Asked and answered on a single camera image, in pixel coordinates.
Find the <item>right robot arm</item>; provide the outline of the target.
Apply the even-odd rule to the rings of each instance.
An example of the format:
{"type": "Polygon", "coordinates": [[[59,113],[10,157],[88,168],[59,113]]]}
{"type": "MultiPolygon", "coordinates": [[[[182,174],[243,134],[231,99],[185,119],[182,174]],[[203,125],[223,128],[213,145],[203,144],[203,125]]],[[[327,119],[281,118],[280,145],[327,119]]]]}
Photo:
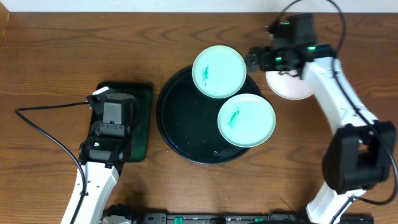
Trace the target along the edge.
{"type": "Polygon", "coordinates": [[[267,33],[272,45],[252,48],[246,65],[252,71],[299,78],[315,95],[333,138],[322,160],[325,181],[305,213],[311,223],[339,223],[353,202],[397,174],[396,128],[363,105],[343,73],[337,50],[318,43],[311,14],[276,19],[267,33]]]}

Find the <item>white plate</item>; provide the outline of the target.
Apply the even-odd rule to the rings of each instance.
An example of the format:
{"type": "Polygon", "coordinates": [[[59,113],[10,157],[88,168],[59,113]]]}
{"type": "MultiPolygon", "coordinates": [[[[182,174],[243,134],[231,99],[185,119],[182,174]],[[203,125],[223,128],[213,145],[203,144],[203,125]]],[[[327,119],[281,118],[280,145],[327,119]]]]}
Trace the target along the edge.
{"type": "Polygon", "coordinates": [[[295,70],[266,72],[266,81],[274,93],[288,100],[303,100],[313,95],[295,70]]]}

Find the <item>mint green plate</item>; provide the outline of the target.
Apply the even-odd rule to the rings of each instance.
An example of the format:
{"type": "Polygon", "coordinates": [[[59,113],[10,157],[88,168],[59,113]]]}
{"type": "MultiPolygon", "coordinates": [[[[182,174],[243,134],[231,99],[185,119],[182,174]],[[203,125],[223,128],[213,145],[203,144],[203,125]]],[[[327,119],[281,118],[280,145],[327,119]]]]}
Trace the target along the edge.
{"type": "Polygon", "coordinates": [[[211,98],[227,98],[246,81],[246,64],[241,54],[225,45],[214,45],[200,52],[192,66],[196,88],[211,98]]]}
{"type": "Polygon", "coordinates": [[[221,106],[217,125],[220,134],[232,145],[254,147],[271,137],[276,127],[276,115],[265,98],[243,93],[221,106]]]}

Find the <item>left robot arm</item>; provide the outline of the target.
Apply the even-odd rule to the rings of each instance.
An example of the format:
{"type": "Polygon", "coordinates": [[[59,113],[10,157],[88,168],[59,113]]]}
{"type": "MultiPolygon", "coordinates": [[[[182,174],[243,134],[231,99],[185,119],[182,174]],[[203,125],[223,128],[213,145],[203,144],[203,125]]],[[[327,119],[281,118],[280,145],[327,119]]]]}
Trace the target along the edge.
{"type": "Polygon", "coordinates": [[[79,174],[62,223],[99,223],[104,206],[132,149],[134,97],[127,93],[90,95],[96,121],[79,148],[79,174]]]}

